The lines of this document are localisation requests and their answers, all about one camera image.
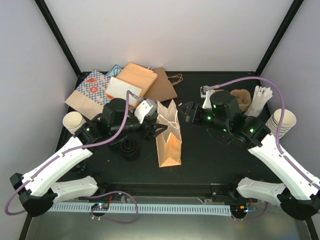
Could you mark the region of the orange kraft paper bag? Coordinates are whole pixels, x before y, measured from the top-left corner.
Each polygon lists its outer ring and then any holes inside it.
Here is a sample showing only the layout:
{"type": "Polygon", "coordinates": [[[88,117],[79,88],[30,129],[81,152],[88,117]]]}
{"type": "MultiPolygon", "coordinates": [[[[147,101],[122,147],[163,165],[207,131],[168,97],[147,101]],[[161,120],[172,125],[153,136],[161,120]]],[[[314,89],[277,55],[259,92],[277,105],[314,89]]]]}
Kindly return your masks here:
{"type": "Polygon", "coordinates": [[[179,166],[182,164],[182,135],[175,101],[172,99],[168,107],[158,101],[157,113],[156,122],[167,127],[156,137],[158,165],[160,168],[179,166]]]}

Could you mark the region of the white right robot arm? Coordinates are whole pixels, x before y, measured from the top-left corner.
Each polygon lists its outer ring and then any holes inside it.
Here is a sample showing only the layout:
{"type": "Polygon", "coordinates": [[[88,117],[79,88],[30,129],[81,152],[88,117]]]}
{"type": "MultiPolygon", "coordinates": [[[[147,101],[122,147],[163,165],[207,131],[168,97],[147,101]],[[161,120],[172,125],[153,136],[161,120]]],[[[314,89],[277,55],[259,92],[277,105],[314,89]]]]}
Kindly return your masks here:
{"type": "Polygon", "coordinates": [[[236,184],[227,189],[230,200],[265,201],[281,207],[299,221],[320,211],[320,179],[282,150],[261,120],[245,115],[235,96],[225,90],[209,90],[202,104],[190,101],[180,104],[179,110],[187,123],[217,130],[226,144],[246,148],[281,180],[281,183],[269,183],[248,177],[237,179],[236,184]]]}

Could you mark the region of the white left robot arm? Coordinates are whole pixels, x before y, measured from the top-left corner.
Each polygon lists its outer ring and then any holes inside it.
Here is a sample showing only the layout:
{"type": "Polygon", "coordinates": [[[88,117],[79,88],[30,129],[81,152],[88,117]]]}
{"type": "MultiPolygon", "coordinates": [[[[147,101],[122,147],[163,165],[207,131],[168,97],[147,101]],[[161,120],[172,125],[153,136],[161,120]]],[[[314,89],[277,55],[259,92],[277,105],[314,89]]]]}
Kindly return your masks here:
{"type": "Polygon", "coordinates": [[[69,171],[82,173],[84,160],[103,145],[127,161],[137,159],[140,149],[132,135],[151,141],[168,128],[156,122],[157,108],[153,100],[145,98],[130,112],[124,99],[114,98],[101,113],[76,127],[66,144],[45,162],[25,174],[13,174],[10,182],[24,211],[38,217],[66,200],[92,196],[103,199],[108,188],[98,174],[65,182],[59,179],[69,171]]]}

